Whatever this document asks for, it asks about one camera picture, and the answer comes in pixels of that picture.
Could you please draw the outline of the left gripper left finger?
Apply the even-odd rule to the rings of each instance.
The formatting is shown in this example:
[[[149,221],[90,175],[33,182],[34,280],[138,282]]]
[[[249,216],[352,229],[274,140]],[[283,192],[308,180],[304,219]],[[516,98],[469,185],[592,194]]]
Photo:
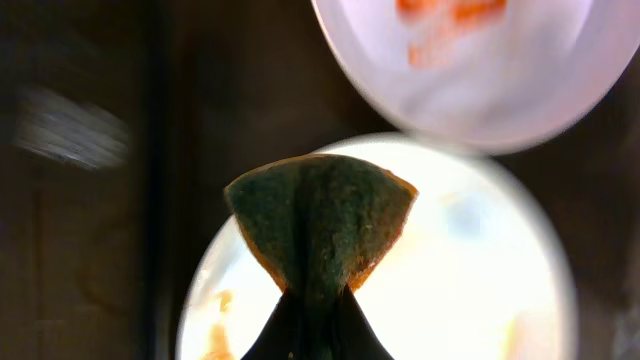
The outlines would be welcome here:
[[[286,290],[242,360],[303,359],[303,330],[303,302]]]

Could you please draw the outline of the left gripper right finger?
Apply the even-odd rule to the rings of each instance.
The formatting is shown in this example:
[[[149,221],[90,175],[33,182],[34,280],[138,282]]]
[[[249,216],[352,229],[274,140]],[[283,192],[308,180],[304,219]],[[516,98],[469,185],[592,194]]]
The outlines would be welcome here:
[[[346,286],[332,313],[332,353],[337,360],[393,360]]]

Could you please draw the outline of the orange green scrub sponge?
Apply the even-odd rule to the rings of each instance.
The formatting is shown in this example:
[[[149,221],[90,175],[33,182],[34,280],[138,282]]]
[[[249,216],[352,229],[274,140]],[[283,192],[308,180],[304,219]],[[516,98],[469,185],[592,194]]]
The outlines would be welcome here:
[[[224,195],[254,258],[303,302],[302,360],[337,360],[336,299],[346,286],[354,294],[395,245],[416,188],[364,160],[311,154],[253,169]]]

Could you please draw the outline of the pale blue plate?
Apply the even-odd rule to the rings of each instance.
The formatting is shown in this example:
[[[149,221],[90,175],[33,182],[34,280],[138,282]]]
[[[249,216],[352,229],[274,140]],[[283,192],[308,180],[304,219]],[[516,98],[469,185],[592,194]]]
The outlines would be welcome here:
[[[327,152],[375,163],[419,192],[401,238],[356,292],[392,357],[576,358],[576,287],[565,253],[513,176],[394,133],[354,137]],[[235,221],[226,221],[194,274],[176,358],[242,357],[279,297]]]

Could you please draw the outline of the white plate top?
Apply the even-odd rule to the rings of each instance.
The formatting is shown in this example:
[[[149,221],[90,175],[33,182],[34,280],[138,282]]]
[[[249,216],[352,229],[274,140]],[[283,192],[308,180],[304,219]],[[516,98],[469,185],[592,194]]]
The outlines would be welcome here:
[[[360,95],[403,131],[491,154],[545,142],[639,47],[637,0],[316,1]]]

